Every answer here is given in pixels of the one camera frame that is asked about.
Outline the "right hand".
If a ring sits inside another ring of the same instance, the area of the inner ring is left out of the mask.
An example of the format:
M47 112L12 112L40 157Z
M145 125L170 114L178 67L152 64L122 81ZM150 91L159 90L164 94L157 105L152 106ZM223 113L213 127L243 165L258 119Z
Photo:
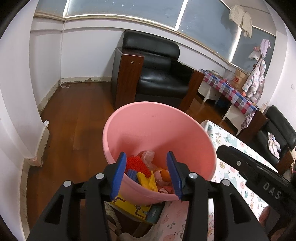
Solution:
M259 223L264 228L265 233L269 235L279 219L280 215L271 206L267 206L260 214Z

